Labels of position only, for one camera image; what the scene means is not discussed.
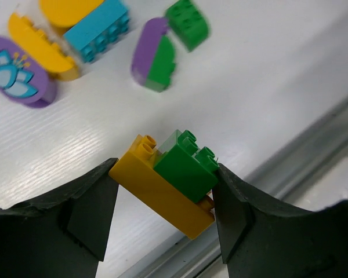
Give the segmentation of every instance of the white table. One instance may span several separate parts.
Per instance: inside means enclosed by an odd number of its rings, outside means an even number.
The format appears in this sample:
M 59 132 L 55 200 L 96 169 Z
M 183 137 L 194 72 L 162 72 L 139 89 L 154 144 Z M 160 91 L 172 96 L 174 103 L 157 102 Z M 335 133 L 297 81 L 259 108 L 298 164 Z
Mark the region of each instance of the white table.
M 200 146 L 245 177 L 347 96 L 348 0 L 197 0 L 210 38 L 187 53 L 171 35 L 177 47 L 172 86 L 160 94 L 140 87 L 129 72 L 140 30 L 173 2 L 126 0 L 131 32 L 82 65 L 82 77 L 60 83 L 51 106 L 28 109 L 0 94 L 0 207 L 121 156 L 138 133 L 161 143 L 175 129 L 189 129 Z M 37 1 L 0 0 L 1 35 L 18 4 L 48 29 Z M 181 237 L 120 188 L 97 277 L 118 277 Z

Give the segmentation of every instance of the blue block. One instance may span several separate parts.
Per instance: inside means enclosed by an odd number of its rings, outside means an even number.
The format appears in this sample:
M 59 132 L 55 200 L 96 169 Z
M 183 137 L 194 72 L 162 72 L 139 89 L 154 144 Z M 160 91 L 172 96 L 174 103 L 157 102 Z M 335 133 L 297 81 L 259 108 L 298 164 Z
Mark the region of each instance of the blue block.
M 119 0 L 105 0 L 69 29 L 64 39 L 79 52 L 84 62 L 91 62 L 108 43 L 117 41 L 119 34 L 128 31 L 128 12 Z

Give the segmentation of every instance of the purple block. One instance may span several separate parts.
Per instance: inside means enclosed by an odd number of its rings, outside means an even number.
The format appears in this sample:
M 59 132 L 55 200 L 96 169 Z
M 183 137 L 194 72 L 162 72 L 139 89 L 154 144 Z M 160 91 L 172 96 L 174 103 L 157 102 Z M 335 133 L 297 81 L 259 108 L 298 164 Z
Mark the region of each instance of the purple block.
M 168 20 L 164 17 L 150 19 L 143 27 L 132 62 L 134 79 L 144 86 L 161 37 L 169 31 Z
M 41 108 L 55 100 L 57 86 L 30 55 L 0 37 L 0 92 L 17 103 Z

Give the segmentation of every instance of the yellow brick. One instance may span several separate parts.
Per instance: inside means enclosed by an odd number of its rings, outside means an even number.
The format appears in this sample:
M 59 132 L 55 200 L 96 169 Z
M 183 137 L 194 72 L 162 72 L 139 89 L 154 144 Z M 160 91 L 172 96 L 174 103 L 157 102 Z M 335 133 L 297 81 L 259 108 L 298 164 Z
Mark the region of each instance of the yellow brick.
M 51 25 L 69 29 L 95 10 L 104 0 L 39 0 Z
M 189 238 L 196 238 L 214 221 L 209 197 L 198 204 L 186 198 L 153 170 L 155 140 L 138 135 L 109 175 Z
M 65 56 L 60 46 L 48 40 L 42 29 L 36 29 L 26 16 L 13 13 L 8 21 L 8 30 L 12 39 L 31 58 L 40 64 L 51 77 L 70 81 L 80 76 L 78 67 L 71 56 Z

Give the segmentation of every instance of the printed flower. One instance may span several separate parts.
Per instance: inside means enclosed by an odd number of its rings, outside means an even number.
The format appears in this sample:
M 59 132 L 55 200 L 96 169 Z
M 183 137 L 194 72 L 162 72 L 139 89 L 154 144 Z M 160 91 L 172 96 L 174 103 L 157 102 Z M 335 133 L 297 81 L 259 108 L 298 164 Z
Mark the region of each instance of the printed flower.
M 12 59 L 7 50 L 0 51 L 0 88 L 11 97 L 31 97 L 38 92 L 38 89 L 28 84 L 34 74 L 23 69 L 28 66 L 28 63 L 23 63 L 27 57 L 24 55 L 18 61 L 18 56 L 15 53 Z

